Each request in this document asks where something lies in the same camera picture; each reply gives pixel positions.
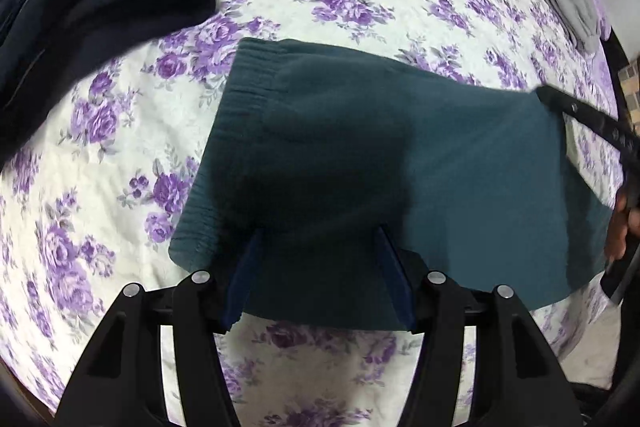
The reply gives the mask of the right hand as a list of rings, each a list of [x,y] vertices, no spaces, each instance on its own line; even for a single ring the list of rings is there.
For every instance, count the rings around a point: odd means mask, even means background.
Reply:
[[[640,212],[638,208],[627,208],[627,193],[620,188],[616,194],[604,246],[605,259],[608,262],[620,260],[626,251],[628,235],[638,236],[640,231]]]

